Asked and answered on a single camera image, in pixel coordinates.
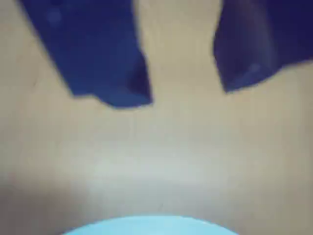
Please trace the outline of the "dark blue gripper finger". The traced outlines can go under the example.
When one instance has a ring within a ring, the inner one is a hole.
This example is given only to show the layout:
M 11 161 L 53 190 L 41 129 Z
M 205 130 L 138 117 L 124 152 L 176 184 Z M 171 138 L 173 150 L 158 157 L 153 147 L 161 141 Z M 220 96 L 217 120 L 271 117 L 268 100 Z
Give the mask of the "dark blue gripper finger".
M 313 58 L 311 0 L 223 0 L 213 55 L 225 92 Z
M 21 5 L 73 95 L 115 108 L 153 101 L 130 0 L 23 0 Z

